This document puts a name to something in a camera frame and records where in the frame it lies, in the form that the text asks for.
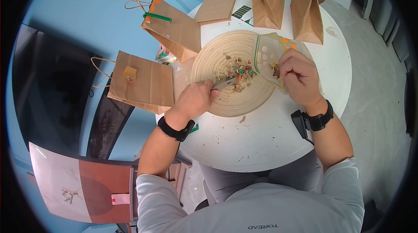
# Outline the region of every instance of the watch strap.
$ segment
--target watch strap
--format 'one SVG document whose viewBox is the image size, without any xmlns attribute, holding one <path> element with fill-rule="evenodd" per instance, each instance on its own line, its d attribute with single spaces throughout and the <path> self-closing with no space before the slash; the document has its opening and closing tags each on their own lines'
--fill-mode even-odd
<svg viewBox="0 0 418 233">
<path fill-rule="evenodd" d="M 183 142 L 185 140 L 185 138 L 193 128 L 194 124 L 195 122 L 193 120 L 189 120 L 187 126 L 184 129 L 182 129 L 181 131 L 176 131 L 165 122 L 164 116 L 162 116 L 158 121 L 158 126 L 165 134 L 172 138 L 175 138 L 177 141 L 180 142 Z"/>
<path fill-rule="evenodd" d="M 332 109 L 331 103 L 329 103 L 328 100 L 326 101 L 328 104 L 327 113 L 325 113 L 324 115 L 319 114 L 313 117 L 308 116 L 310 128 L 312 129 L 312 131 L 320 131 L 324 129 L 325 124 L 327 124 L 328 121 L 330 121 L 334 117 L 334 111 Z"/>
</svg>

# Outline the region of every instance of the woven bamboo plate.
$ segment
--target woven bamboo plate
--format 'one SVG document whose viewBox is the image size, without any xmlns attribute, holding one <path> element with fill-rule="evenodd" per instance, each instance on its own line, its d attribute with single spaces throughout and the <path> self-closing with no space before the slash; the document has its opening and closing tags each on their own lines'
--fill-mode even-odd
<svg viewBox="0 0 418 233">
<path fill-rule="evenodd" d="M 250 61 L 256 35 L 252 31 L 231 31 L 210 41 L 194 61 L 190 83 L 206 79 L 216 83 L 219 76 L 227 76 L 227 70 L 232 63 L 235 64 L 237 58 L 245 63 Z M 267 80 L 256 74 L 252 78 L 241 79 L 238 83 L 243 88 L 242 92 L 234 92 L 233 86 L 223 89 L 212 101 L 210 113 L 221 117 L 245 115 L 263 105 L 274 90 Z"/>
</svg>

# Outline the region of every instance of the knife blade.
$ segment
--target knife blade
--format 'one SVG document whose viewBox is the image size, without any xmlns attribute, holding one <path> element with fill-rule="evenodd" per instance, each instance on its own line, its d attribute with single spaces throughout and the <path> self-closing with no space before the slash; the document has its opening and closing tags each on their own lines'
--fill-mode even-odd
<svg viewBox="0 0 418 233">
<path fill-rule="evenodd" d="M 232 79 L 229 79 L 229 77 L 226 77 L 224 79 L 221 79 L 217 83 L 213 84 L 213 87 L 211 90 L 214 90 L 214 89 L 222 90 L 228 86 L 234 85 L 237 82 L 238 82 L 238 75 Z"/>
</svg>

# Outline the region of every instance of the hand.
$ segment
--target hand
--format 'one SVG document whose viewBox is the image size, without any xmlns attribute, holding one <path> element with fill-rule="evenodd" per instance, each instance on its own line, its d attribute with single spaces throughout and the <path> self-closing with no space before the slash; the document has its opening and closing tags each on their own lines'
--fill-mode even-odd
<svg viewBox="0 0 418 233">
<path fill-rule="evenodd" d="M 189 120 L 208 111 L 212 99 L 219 94 L 217 89 L 211 91 L 212 87 L 213 81 L 210 79 L 187 85 L 175 105 L 164 114 L 165 122 L 179 131 Z"/>
<path fill-rule="evenodd" d="M 315 62 L 290 48 L 281 56 L 279 66 L 280 77 L 283 77 L 290 98 L 303 105 L 308 115 L 326 113 L 328 106 L 319 93 L 319 75 Z M 325 112 L 322 112 L 324 102 L 326 107 Z"/>
</svg>

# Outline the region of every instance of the gray floor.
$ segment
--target gray floor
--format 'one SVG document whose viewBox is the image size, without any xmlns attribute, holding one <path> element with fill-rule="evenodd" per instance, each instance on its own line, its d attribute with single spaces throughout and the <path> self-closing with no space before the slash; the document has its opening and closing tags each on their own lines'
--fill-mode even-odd
<svg viewBox="0 0 418 233">
<path fill-rule="evenodd" d="M 403 113 L 406 68 L 355 4 L 346 10 L 326 0 L 321 6 L 341 28 L 350 50 L 352 87 L 341 121 L 353 144 L 363 197 L 386 210 L 403 177 L 410 145 Z M 203 175 L 196 161 L 179 155 L 193 164 L 180 196 L 190 214 L 206 199 Z"/>
</svg>

